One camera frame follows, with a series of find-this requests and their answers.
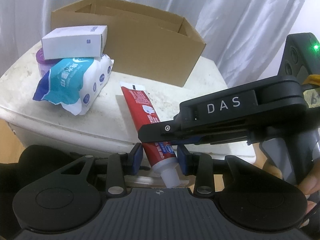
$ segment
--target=white curtain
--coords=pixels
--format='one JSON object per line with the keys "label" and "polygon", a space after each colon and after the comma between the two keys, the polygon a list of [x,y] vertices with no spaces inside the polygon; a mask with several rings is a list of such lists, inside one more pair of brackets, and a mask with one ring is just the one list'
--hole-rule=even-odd
{"label": "white curtain", "polygon": [[[0,0],[0,76],[50,31],[50,13],[77,0]],[[257,80],[304,0],[128,0],[184,16],[228,86]]]}

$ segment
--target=white table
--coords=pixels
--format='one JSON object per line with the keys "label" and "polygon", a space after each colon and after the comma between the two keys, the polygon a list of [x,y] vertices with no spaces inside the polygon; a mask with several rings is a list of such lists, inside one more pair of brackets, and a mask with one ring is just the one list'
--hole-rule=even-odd
{"label": "white table", "polygon": [[[203,57],[199,58],[183,88],[112,72],[107,85],[87,114],[73,116],[60,105],[32,100],[40,80],[36,62],[36,52],[40,47],[39,42],[0,78],[0,118],[9,123],[25,146],[40,144],[65,152],[74,151],[96,156],[129,152],[139,140],[119,85],[120,81],[144,85],[161,121],[172,120],[179,112],[180,102],[227,88],[214,62]],[[209,153],[217,159],[231,154],[250,163],[255,161],[253,147],[247,146],[246,142],[214,146],[189,145],[187,148],[192,152]],[[142,184],[146,181],[146,184],[159,183],[154,180],[150,182],[143,176],[141,180],[144,181]]]}

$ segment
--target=cardboard box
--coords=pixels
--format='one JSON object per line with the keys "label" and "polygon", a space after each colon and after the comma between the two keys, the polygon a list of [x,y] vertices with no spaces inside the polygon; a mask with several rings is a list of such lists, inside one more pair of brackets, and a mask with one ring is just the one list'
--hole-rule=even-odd
{"label": "cardboard box", "polygon": [[56,28],[41,40],[44,58],[100,58],[106,44],[107,31],[105,25]]}
{"label": "cardboard box", "polygon": [[51,14],[51,29],[108,25],[104,53],[113,71],[182,87],[205,43],[176,14],[121,0],[81,0]]}

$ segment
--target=purple lid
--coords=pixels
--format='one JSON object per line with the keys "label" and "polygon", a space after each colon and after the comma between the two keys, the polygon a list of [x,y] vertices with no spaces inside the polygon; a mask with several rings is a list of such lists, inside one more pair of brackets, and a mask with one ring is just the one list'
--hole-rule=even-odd
{"label": "purple lid", "polygon": [[36,60],[41,65],[53,65],[53,64],[57,64],[61,60],[61,58],[45,60],[43,56],[43,49],[41,48],[36,53]]}

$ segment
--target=teal and white package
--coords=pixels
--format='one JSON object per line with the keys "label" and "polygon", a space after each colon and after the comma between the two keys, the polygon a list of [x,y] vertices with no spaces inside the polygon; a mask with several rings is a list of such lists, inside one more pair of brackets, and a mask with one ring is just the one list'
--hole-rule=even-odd
{"label": "teal and white package", "polygon": [[108,82],[113,60],[101,58],[64,58],[39,81],[33,100],[61,104],[74,115],[85,114]]}

